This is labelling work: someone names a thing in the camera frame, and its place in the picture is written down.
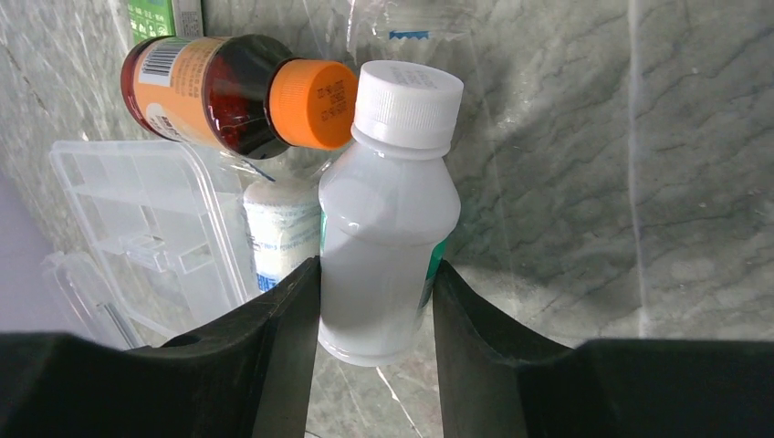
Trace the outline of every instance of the cap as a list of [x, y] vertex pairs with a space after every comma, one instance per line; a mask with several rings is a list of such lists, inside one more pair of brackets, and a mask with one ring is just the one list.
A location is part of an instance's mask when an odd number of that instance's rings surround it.
[[294, 146], [334, 150], [351, 139], [358, 80], [340, 62], [294, 59], [268, 92], [271, 124]]
[[401, 61], [361, 68], [354, 127], [378, 141], [415, 149], [448, 147], [462, 101], [462, 81]]

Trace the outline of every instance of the white roll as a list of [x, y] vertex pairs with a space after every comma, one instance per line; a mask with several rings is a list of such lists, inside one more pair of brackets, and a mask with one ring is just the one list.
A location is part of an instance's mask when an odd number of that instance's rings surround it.
[[267, 292], [309, 257], [319, 255], [317, 186], [300, 179], [256, 181], [244, 205], [258, 288]]

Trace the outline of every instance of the bottle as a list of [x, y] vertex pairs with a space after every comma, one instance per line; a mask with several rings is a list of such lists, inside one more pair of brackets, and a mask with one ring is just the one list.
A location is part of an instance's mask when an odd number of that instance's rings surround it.
[[245, 190], [243, 203], [261, 293], [319, 254], [316, 188], [313, 180], [285, 176], [259, 179]]
[[463, 84], [427, 66], [361, 68], [352, 143], [322, 175], [319, 343], [375, 367], [412, 346], [460, 201], [443, 157]]
[[148, 39], [121, 70], [124, 102], [146, 130], [255, 159], [343, 146], [356, 90], [343, 64], [293, 57], [260, 35]]

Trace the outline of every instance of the marble wall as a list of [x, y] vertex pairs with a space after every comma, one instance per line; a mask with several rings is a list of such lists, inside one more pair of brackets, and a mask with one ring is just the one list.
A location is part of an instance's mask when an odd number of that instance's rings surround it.
[[[409, 18], [449, 18], [421, 22], [428, 40], [390, 40], [411, 19], [363, 2], [204, 0], [204, 12], [209, 35], [462, 78], [447, 165], [463, 211], [447, 258], [519, 321], [570, 345], [774, 338], [774, 3], [416, 3]], [[57, 249], [85, 245], [51, 143], [145, 135], [118, 88], [128, 23], [119, 0], [0, 3], [0, 164]], [[431, 322], [409, 358], [377, 370], [319, 349], [309, 430], [442, 436]]]

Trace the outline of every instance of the white bottle cap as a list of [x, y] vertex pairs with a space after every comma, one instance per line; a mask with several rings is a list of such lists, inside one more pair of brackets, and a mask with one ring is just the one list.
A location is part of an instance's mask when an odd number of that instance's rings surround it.
[[366, 62], [353, 126], [395, 146], [448, 148], [462, 90], [460, 79], [437, 68], [401, 61]]

